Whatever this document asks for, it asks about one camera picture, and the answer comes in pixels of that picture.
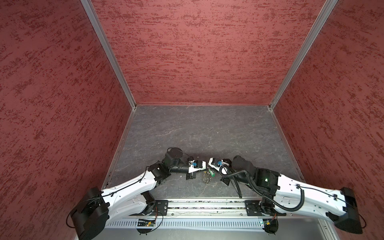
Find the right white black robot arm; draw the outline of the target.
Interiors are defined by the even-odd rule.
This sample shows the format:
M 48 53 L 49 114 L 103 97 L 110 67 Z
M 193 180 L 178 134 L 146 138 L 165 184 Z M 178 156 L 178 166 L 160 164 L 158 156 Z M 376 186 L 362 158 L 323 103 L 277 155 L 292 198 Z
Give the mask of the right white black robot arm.
M 257 209 L 266 216 L 296 213 L 332 222 L 336 228 L 360 235 L 367 222 L 359 214 L 354 190 L 332 190 L 291 179 L 269 169 L 256 168 L 241 156 L 211 158 L 210 167 L 237 184 L 245 184 L 262 200 Z

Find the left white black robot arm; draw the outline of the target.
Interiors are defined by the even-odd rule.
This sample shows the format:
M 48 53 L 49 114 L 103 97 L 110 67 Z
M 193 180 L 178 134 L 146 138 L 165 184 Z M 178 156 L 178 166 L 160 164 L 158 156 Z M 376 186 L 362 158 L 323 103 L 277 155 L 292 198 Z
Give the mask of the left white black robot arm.
M 138 177 L 109 189 L 89 189 L 69 213 L 71 227 L 78 239 L 92 240 L 115 220 L 150 213 L 156 202 L 150 191 L 172 173 L 184 173 L 187 179 L 193 179 L 207 167 L 207 162 L 194 159 L 180 148 L 169 148 L 163 160 L 147 166 Z

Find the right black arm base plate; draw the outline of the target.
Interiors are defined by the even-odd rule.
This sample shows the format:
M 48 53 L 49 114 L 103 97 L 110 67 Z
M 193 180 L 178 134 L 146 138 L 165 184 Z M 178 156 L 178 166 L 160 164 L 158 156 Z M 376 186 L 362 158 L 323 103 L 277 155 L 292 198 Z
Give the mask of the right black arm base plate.
M 274 216 L 278 212 L 274 208 L 274 204 L 265 200 L 246 200 L 245 209 L 247 216 L 260 217 L 260 216 Z

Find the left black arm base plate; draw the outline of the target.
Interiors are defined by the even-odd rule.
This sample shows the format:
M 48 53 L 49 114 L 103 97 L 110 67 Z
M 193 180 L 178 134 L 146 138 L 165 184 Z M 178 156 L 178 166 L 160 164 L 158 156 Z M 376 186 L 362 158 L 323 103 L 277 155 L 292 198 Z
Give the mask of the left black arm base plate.
M 155 200 L 154 205 L 145 209 L 143 212 L 133 214 L 133 216 L 166 216 L 168 212 L 168 200 Z

